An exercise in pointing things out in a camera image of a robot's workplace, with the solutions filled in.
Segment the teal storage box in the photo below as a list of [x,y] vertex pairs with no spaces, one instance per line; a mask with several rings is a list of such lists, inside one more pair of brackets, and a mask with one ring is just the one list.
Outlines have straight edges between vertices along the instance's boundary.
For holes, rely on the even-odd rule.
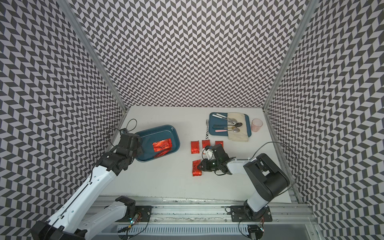
[[171,125],[163,125],[136,133],[141,138],[143,153],[136,156],[139,162],[149,162],[175,153],[180,148],[177,130]]

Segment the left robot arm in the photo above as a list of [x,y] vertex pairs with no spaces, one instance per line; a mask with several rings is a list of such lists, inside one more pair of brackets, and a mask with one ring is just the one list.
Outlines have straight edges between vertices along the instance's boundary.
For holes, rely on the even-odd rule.
[[101,156],[90,176],[70,199],[48,220],[35,223],[31,228],[32,238],[90,240],[117,220],[135,221],[138,218],[136,202],[125,196],[116,198],[92,217],[84,217],[103,190],[142,153],[141,137],[121,130],[119,143]]

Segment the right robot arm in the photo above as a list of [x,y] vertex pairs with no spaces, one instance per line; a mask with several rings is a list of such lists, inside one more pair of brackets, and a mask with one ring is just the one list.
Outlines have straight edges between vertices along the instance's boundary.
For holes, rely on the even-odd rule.
[[207,157],[196,164],[198,171],[249,177],[255,192],[244,203],[244,210],[248,213],[260,212],[291,184],[288,176],[267,154],[239,160],[229,157],[221,144],[207,146],[205,152]]

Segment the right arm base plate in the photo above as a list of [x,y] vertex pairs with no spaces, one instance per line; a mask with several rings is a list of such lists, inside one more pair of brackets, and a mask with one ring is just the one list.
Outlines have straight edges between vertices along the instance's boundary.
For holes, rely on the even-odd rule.
[[245,206],[230,206],[229,214],[231,215],[232,222],[261,222],[265,223],[273,221],[270,208],[265,206],[258,212],[254,212],[252,209]]

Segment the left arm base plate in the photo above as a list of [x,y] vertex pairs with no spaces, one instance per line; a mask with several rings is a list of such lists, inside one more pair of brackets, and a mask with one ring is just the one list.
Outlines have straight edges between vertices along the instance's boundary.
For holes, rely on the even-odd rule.
[[152,214],[152,206],[135,206],[135,209],[129,207],[123,218],[117,222],[132,222],[136,217],[140,222],[149,222]]

